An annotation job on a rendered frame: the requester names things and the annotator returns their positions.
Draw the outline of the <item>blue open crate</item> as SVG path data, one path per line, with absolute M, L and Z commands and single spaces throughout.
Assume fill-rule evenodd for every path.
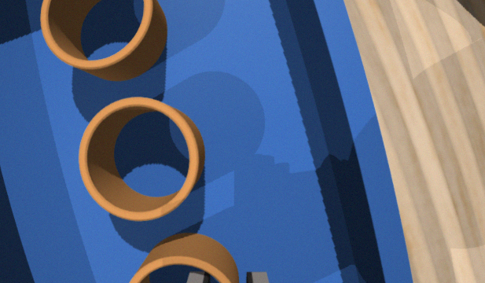
M 344 0 L 158 0 L 167 41 L 109 81 L 47 46 L 43 0 L 0 0 L 0 283 L 130 283 L 152 249 L 198 233 L 239 283 L 413 283 L 384 141 Z M 79 146 L 106 106 L 147 97 L 204 141 L 186 199 L 153 220 L 102 208 Z M 179 191 L 189 150 L 161 112 L 135 116 L 116 169 L 148 197 Z

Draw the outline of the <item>bronze bushing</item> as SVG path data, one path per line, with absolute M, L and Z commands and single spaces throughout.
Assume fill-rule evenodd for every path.
M 101 79 L 124 81 L 140 76 L 156 63 L 167 41 L 167 20 L 159 2 L 144 0 L 141 25 L 122 50 L 111 57 L 88 61 L 81 30 L 86 15 L 99 1 L 43 0 L 40 20 L 47 46 L 64 63 Z
M 183 133 L 189 149 L 189 171 L 180 192 L 148 197 L 122 180 L 114 149 L 120 131 L 131 119 L 158 111 L 172 119 Z M 132 221 L 158 219 L 175 210 L 198 182 L 204 161 L 204 141 L 196 124 L 176 108 L 147 97 L 129 97 L 103 108 L 90 121 L 79 147 L 80 174 L 89 194 L 109 213 Z
M 163 239 L 148 254 L 130 283 L 150 283 L 151 272 L 170 265 L 194 266 L 220 283 L 239 283 L 237 265 L 228 250 L 198 233 L 179 233 Z

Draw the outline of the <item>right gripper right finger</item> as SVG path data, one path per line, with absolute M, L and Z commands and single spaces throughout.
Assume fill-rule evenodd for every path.
M 246 283 L 269 283 L 266 272 L 247 272 Z

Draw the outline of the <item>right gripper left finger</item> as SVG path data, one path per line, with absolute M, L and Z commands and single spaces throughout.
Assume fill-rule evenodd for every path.
M 202 271 L 190 271 L 186 283 L 210 283 L 210 274 Z

